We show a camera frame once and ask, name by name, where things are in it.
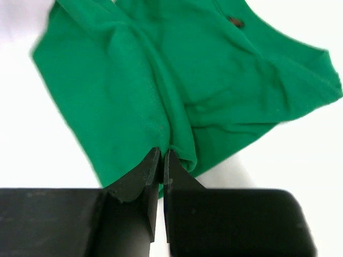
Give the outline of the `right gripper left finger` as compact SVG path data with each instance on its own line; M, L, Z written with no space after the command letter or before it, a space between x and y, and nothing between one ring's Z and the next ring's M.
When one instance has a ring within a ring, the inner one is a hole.
M136 167L103 190L119 202L132 202L145 189L159 185L159 162L160 149L154 147Z

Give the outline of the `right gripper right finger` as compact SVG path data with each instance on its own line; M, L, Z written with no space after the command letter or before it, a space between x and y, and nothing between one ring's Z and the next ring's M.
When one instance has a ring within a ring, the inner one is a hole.
M169 149L163 168L164 191L201 191L206 188L182 166L177 153Z

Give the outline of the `green t-shirt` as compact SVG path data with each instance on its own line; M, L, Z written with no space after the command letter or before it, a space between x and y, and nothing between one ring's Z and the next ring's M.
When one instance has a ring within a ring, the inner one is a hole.
M342 97L327 50L245 1L56 1L32 57L102 186L153 147L199 176Z

